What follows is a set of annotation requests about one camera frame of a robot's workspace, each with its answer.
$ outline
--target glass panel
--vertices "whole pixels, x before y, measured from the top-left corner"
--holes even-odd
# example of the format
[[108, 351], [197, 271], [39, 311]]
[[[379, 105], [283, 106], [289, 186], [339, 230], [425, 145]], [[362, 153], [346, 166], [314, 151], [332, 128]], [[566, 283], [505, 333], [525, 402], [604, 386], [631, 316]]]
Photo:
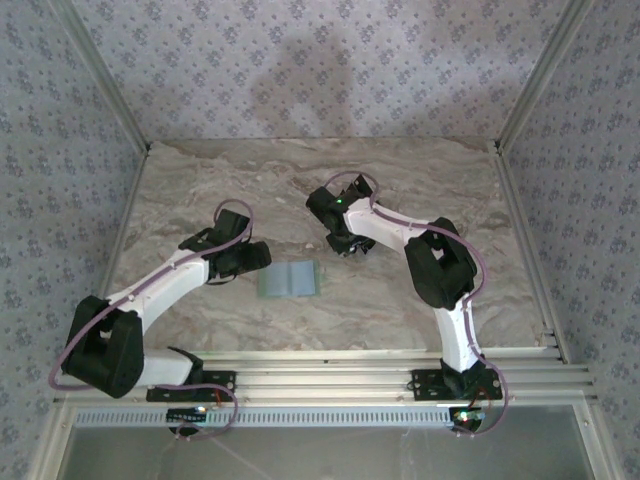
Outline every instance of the glass panel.
[[187, 443], [164, 428], [74, 429], [58, 477], [260, 478], [547, 480], [593, 474], [571, 407], [518, 407], [497, 430], [474, 439], [447, 430], [237, 428], [216, 441]]

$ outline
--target floral wallpaper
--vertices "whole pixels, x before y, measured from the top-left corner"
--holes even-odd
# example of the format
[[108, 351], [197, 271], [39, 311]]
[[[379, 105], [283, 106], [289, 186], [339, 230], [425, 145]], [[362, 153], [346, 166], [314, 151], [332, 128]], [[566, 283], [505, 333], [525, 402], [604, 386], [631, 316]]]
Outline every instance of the floral wallpaper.
[[597, 0], [509, 152], [575, 362], [640, 478], [640, 4]]
[[3, 0], [0, 18], [0, 478], [21, 479], [138, 159], [46, 0]]
[[75, 4], [149, 140], [496, 138], [565, 1]]

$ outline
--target black end effector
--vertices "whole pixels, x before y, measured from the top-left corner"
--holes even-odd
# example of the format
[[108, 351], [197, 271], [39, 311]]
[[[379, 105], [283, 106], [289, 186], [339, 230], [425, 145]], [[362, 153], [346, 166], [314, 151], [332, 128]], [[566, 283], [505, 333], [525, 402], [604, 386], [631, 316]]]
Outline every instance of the black end effector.
[[[430, 223], [458, 235], [453, 223], [440, 217]], [[442, 251], [436, 258], [433, 250]], [[413, 286], [422, 300], [433, 308], [453, 310], [456, 302], [473, 290], [478, 272], [466, 247], [455, 240], [427, 230], [404, 247]]]
[[[230, 210], [222, 209], [213, 228], [205, 228], [182, 242], [180, 250], [203, 252], [223, 245], [240, 235], [249, 225], [249, 218]], [[204, 255], [209, 261], [209, 280], [242, 275], [260, 270], [271, 264], [271, 254], [265, 242], [238, 242], [220, 252]]]
[[344, 222], [344, 214], [356, 200], [368, 198], [373, 194], [371, 187], [362, 175], [343, 190], [338, 197], [326, 187], [320, 187], [307, 199], [306, 207], [329, 230], [327, 242], [339, 255], [355, 253], [359, 248], [367, 253], [376, 244], [362, 235], [353, 235]]
[[[88, 296], [76, 308], [67, 344], [82, 327], [109, 306]], [[109, 338], [102, 333], [110, 332]], [[135, 312], [116, 309], [89, 330], [62, 364], [62, 371], [113, 398], [127, 394], [144, 368], [142, 321]]]

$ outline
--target black mounting bracket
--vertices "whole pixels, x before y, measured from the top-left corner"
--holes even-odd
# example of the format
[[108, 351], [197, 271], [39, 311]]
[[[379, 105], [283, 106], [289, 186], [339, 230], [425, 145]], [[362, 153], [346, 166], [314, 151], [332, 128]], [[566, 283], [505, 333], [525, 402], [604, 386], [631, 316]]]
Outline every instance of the black mounting bracket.
[[[204, 370], [198, 383], [215, 383], [227, 387], [235, 393], [236, 372], [232, 370]], [[166, 390], [164, 388], [151, 388], [147, 390], [147, 402], [197, 402], [211, 403], [220, 400], [231, 402], [231, 397], [220, 390], [212, 388], [198, 388], [194, 390]]]
[[413, 392], [413, 399], [416, 402], [429, 400], [468, 400], [471, 402], [482, 390], [484, 390], [485, 396], [488, 396], [486, 398], [488, 400], [502, 399], [502, 386], [498, 374], [489, 368], [478, 370], [472, 381], [456, 385], [452, 385], [451, 379], [447, 378], [447, 372], [444, 369], [412, 370], [407, 388]]

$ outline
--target black bracket plate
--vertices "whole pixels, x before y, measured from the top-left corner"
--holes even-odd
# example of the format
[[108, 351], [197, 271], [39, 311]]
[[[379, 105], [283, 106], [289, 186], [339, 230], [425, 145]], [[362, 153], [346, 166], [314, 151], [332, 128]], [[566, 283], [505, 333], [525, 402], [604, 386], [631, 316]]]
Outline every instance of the black bracket plate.
[[[235, 393], [236, 372], [232, 370], [205, 370], [199, 383], [215, 383], [227, 387]], [[212, 388], [198, 388], [195, 390], [166, 390], [151, 388], [147, 390], [147, 402], [198, 402], [211, 403], [220, 399], [221, 402], [231, 402], [231, 397], [220, 390]]]
[[462, 396], [456, 397], [444, 383], [442, 370], [412, 370], [411, 381], [407, 388], [413, 392], [416, 402], [428, 400], [469, 400], [472, 401], [482, 388], [489, 394], [490, 400], [502, 399], [502, 387], [498, 374], [494, 370], [486, 369], [478, 381]]

